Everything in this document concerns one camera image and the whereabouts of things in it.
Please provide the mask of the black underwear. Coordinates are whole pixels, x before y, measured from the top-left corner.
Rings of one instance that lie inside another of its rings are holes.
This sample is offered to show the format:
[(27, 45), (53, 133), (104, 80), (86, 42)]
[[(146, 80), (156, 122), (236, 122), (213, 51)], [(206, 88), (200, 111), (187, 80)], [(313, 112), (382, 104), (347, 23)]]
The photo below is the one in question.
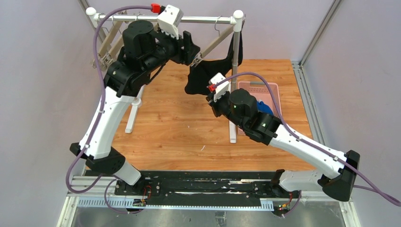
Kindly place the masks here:
[(188, 82), (184, 91), (188, 95), (207, 96), (209, 81), (217, 74), (221, 73), (224, 77), (233, 68), (234, 59), (234, 37), (231, 38), (227, 56), (224, 59), (213, 61), (201, 61), (196, 67), (190, 67)]

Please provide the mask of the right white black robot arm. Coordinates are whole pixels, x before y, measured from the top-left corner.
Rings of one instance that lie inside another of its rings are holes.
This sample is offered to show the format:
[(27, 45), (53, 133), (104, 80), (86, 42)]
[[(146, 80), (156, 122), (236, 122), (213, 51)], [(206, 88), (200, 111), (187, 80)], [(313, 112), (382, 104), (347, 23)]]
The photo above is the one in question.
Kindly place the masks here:
[(332, 199), (350, 200), (359, 153), (334, 150), (305, 137), (280, 118), (260, 112), (256, 98), (242, 88), (220, 95), (212, 92), (206, 100), (216, 117), (226, 117), (251, 140), (289, 152), (316, 168), (312, 172), (277, 170), (272, 187), (287, 192), (322, 190)]

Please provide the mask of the beige hanger with blue underwear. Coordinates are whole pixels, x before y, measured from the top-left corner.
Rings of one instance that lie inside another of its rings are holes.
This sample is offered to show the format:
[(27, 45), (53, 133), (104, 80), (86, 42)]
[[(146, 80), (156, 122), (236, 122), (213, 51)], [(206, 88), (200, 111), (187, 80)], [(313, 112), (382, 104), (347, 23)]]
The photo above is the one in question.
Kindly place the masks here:
[(106, 54), (105, 63), (107, 68), (117, 60), (119, 52), (123, 46), (123, 38), (121, 35)]

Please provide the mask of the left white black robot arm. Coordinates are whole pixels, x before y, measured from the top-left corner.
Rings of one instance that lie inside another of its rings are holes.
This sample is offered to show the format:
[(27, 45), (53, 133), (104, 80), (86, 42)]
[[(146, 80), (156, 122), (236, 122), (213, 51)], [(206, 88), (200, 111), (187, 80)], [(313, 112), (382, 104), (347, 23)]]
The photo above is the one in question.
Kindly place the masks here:
[(135, 185), (141, 178), (140, 171), (112, 147), (119, 124), (140, 89), (168, 61), (190, 65), (200, 48), (193, 43), (190, 32), (173, 37), (161, 28), (155, 30), (145, 20), (130, 23), (122, 33), (122, 40), (116, 61), (102, 76), (98, 112), (83, 139), (72, 143), (70, 151), (84, 159), (90, 170)]

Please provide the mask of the beige hanger with black underwear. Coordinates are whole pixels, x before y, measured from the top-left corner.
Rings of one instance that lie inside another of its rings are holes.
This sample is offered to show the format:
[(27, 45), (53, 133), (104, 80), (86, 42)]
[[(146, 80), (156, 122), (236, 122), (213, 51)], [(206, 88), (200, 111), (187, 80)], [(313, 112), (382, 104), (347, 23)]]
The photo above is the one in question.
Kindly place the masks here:
[(229, 37), (231, 34), (233, 34), (232, 39), (233, 39), (233, 47), (231, 48), (234, 52), (233, 54), (233, 60), (232, 60), (232, 68), (237, 69), (240, 62), (240, 53), (241, 53), (241, 47), (242, 47), (242, 31), (237, 32), (234, 31), (235, 26), (229, 26), (227, 29), (225, 29), (223, 32), (219, 32), (219, 35), (204, 49), (201, 50), (192, 64), (190, 65), (191, 67), (197, 66), (200, 62), (202, 62), (205, 57), (212, 51), (214, 50), (219, 44), (221, 44), (227, 37)]

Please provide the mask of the blue underwear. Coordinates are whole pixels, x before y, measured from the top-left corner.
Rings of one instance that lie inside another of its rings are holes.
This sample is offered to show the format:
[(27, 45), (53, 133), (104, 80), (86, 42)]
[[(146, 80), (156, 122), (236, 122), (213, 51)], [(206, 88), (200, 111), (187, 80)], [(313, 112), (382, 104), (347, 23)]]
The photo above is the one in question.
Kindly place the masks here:
[(262, 100), (257, 101), (257, 109), (259, 112), (274, 115), (272, 109), (265, 104)]

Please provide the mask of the beige clip hanger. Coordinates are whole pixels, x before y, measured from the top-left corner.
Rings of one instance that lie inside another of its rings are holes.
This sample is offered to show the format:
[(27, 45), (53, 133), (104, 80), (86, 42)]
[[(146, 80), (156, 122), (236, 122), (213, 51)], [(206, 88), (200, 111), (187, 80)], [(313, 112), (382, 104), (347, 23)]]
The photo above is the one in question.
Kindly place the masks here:
[(122, 40), (122, 33), (117, 38), (117, 40), (113, 43), (114, 38), (120, 33), (120, 29), (117, 26), (113, 26), (108, 34), (109, 37), (109, 44), (111, 47), (106, 50), (104, 56), (102, 57), (103, 65), (105, 70), (117, 60), (119, 51), (123, 47), (123, 40)]

